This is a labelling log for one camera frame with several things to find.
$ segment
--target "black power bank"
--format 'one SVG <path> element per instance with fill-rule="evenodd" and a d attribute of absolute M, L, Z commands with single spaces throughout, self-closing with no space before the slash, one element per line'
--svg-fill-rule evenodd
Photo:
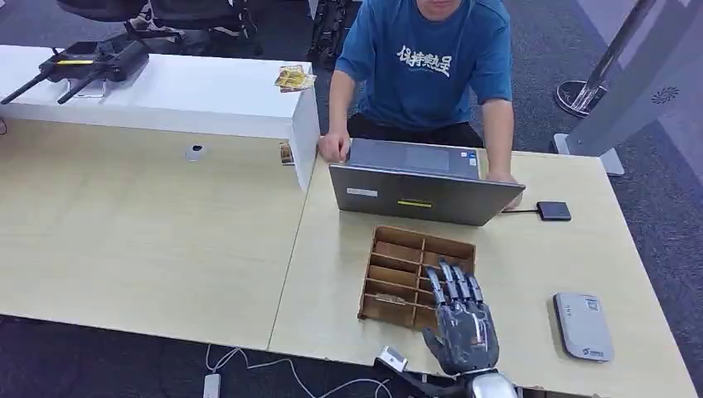
<path fill-rule="evenodd" d="M 537 210 L 543 221 L 571 221 L 571 213 L 563 201 L 539 201 Z"/>

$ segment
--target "wooden divider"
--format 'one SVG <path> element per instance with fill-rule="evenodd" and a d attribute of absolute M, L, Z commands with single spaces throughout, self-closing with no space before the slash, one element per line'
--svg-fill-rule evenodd
<path fill-rule="evenodd" d="M 434 294 L 424 268 L 439 269 L 442 258 L 473 274 L 476 248 L 400 228 L 376 227 L 358 317 L 435 329 Z M 438 275 L 444 285 L 443 274 Z"/>

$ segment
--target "gray laptop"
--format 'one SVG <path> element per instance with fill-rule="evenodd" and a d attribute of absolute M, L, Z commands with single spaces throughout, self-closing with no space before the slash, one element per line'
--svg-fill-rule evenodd
<path fill-rule="evenodd" d="M 340 210 L 482 226 L 525 189 L 479 179 L 470 148 L 354 138 L 330 164 Z"/>

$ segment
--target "metal pole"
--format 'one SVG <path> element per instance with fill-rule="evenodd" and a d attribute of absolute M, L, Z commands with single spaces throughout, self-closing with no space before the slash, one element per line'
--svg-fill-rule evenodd
<path fill-rule="evenodd" d="M 634 33 L 642 25 L 644 18 L 652 9 L 656 0 L 638 0 L 618 34 L 608 46 L 608 50 L 600 59 L 588 81 L 569 80 L 557 87 L 554 99 L 560 108 L 578 117 L 585 118 L 595 108 L 601 98 L 608 92 L 600 84 L 605 74 L 623 53 L 625 46 L 633 38 Z"/>

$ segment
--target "robotic hand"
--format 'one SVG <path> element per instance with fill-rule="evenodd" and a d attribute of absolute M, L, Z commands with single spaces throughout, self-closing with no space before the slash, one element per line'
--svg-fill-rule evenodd
<path fill-rule="evenodd" d="M 480 372 L 493 369 L 498 362 L 498 340 L 493 327 L 491 311 L 483 302 L 478 281 L 465 275 L 457 266 L 439 261 L 446 280 L 449 300 L 437 273 L 425 268 L 437 304 L 439 336 L 426 328 L 424 342 L 448 375 Z"/>
<path fill-rule="evenodd" d="M 496 330 L 477 280 L 444 259 L 439 266 L 448 298 L 437 270 L 425 267 L 437 304 L 439 337 L 427 328 L 423 338 L 442 370 L 455 376 L 456 382 L 449 387 L 419 382 L 405 371 L 407 360 L 389 347 L 376 358 L 375 366 L 390 368 L 425 396 L 517 398 L 514 385 L 495 368 L 499 352 Z"/>

